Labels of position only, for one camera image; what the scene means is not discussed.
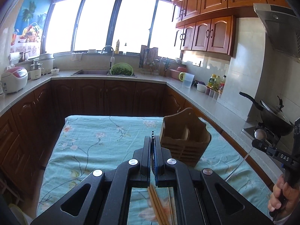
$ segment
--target chopsticks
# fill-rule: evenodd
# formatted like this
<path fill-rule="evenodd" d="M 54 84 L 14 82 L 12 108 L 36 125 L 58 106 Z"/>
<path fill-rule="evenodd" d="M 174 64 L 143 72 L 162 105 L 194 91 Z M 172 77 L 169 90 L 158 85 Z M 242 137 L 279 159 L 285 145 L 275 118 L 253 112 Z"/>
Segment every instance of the chopsticks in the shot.
<path fill-rule="evenodd" d="M 157 218 L 159 225 L 170 225 L 167 215 L 165 214 L 165 211 L 163 209 L 163 206 L 161 204 L 161 201 L 159 197 L 157 196 L 157 193 L 155 191 L 155 188 L 152 184 L 148 187 L 148 193 L 151 200 L 151 204 L 155 213 L 155 216 Z"/>

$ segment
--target green vegetable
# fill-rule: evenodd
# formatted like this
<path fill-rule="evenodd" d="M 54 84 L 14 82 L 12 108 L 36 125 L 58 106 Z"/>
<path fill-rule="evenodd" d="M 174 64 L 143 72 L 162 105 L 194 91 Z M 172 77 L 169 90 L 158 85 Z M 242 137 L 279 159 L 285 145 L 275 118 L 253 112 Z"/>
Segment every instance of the green vegetable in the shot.
<path fill-rule="evenodd" d="M 125 76 L 131 76 L 132 71 L 128 70 L 126 68 L 114 68 L 112 70 L 112 75 L 125 75 Z"/>

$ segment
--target wok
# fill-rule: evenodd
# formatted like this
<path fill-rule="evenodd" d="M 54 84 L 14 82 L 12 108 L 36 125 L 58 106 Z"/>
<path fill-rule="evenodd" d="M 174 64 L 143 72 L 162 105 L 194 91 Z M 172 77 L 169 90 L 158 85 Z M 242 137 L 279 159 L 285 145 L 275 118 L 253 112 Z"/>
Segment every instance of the wok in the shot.
<path fill-rule="evenodd" d="M 240 92 L 241 96 L 248 98 L 255 105 L 257 109 L 260 110 L 260 117 L 262 122 L 273 134 L 277 136 L 285 136 L 292 132 L 294 125 L 283 115 L 281 108 L 282 99 L 279 98 L 279 107 L 273 107 L 265 104 L 262 100 L 260 101 L 261 105 L 257 103 L 253 97 L 250 95 Z"/>

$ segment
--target finger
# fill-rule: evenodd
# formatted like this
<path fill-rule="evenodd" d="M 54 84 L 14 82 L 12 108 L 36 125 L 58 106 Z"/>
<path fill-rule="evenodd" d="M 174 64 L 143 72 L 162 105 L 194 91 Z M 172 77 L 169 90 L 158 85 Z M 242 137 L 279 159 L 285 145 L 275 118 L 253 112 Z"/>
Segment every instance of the finger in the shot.
<path fill-rule="evenodd" d="M 276 209 L 279 209 L 281 207 L 280 201 L 277 198 L 275 198 L 273 193 L 270 195 L 270 204 Z"/>
<path fill-rule="evenodd" d="M 284 178 L 283 178 L 283 174 L 281 174 L 280 177 L 277 180 L 276 186 L 280 189 L 283 189 L 284 183 L 285 183 L 285 181 L 284 181 Z"/>
<path fill-rule="evenodd" d="M 275 210 L 275 207 L 273 207 L 273 206 L 271 205 L 270 200 L 269 200 L 269 202 L 268 202 L 268 209 L 269 209 L 270 212 L 273 212 L 273 211 Z"/>
<path fill-rule="evenodd" d="M 284 184 L 282 192 L 291 203 L 295 203 L 299 200 L 299 191 L 293 189 L 288 183 Z"/>
<path fill-rule="evenodd" d="M 278 198 L 281 194 L 281 189 L 277 185 L 273 186 L 273 194 L 275 198 Z"/>

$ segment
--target sink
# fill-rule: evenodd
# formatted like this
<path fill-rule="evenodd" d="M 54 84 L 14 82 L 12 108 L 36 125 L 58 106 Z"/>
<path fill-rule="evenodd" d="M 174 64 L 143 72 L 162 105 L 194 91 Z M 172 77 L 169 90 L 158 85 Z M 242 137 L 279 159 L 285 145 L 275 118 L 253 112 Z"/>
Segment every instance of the sink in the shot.
<path fill-rule="evenodd" d="M 81 69 L 73 75 L 107 75 L 109 70 Z"/>
<path fill-rule="evenodd" d="M 132 76 L 125 75 L 111 75 L 109 70 L 97 70 L 97 69 L 81 69 L 73 75 L 107 75 L 107 76 L 119 76 L 119 77 L 133 77 L 137 78 L 135 74 Z"/>

